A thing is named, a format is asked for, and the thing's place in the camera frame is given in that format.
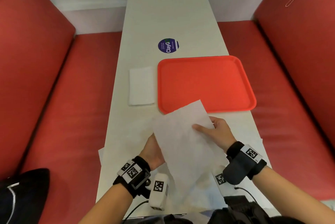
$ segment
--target plastic tray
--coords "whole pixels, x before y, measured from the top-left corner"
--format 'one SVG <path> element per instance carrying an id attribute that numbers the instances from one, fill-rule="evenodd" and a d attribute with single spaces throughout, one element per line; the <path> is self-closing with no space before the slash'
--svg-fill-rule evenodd
<path id="1" fill-rule="evenodd" d="M 157 73 L 158 108 L 164 114 L 199 99 L 208 113 L 256 106 L 242 63 L 234 56 L 165 59 Z"/>

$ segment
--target right hand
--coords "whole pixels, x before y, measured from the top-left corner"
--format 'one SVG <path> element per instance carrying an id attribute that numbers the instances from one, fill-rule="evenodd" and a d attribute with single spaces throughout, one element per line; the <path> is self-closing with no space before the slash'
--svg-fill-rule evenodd
<path id="1" fill-rule="evenodd" d="M 213 116 L 209 117 L 214 123 L 215 129 L 208 129 L 199 124 L 193 124 L 192 128 L 210 136 L 214 143 L 227 153 L 229 147 L 236 142 L 227 122 L 224 119 L 216 118 Z"/>

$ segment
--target white napkin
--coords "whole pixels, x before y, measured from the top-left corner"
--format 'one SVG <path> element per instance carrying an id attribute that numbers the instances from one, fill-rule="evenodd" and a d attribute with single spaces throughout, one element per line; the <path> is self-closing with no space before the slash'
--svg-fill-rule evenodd
<path id="1" fill-rule="evenodd" d="M 173 176 L 180 197 L 213 165 L 227 163 L 223 150 L 192 128 L 194 123 L 214 126 L 200 100 L 153 121 L 153 132 Z"/>
<path id="2" fill-rule="evenodd" d="M 129 70 L 129 105 L 141 106 L 155 103 L 153 68 Z"/>

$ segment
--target forearm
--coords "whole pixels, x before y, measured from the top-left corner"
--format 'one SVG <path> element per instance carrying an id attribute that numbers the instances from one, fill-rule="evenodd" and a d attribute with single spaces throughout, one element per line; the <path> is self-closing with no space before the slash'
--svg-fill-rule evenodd
<path id="1" fill-rule="evenodd" d="M 335 220 L 334 211 L 269 167 L 255 175 L 253 183 L 283 216 L 306 224 L 330 224 Z"/>
<path id="2" fill-rule="evenodd" d="M 120 224 L 132 201 L 122 184 L 113 185 L 79 224 Z"/>

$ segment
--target white table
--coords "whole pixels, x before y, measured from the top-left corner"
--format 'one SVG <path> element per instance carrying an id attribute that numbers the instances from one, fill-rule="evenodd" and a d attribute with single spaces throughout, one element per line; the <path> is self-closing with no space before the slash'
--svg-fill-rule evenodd
<path id="1" fill-rule="evenodd" d="M 179 49 L 172 53 L 161 52 L 158 43 L 165 38 L 177 40 Z M 162 115 L 157 103 L 152 106 L 128 106 L 129 69 L 147 66 L 156 68 L 166 58 L 220 55 L 229 54 L 208 0 L 128 0 L 97 201 L 112 186 L 123 164 L 143 149 L 152 133 L 152 118 Z M 255 145 L 261 139 L 250 111 L 213 115 L 228 122 L 237 140 L 253 145 L 267 158 L 263 145 Z M 176 207 L 168 200 L 165 212 L 160 212 L 143 205 L 132 217 L 224 207 L 223 197 L 210 174 L 203 177 L 202 185 L 205 186 L 191 193 L 182 206 Z M 245 179 L 241 186 L 249 190 L 261 206 L 271 208 L 271 204 L 251 181 Z M 142 201 L 144 197 L 136 197 L 130 211 Z"/>

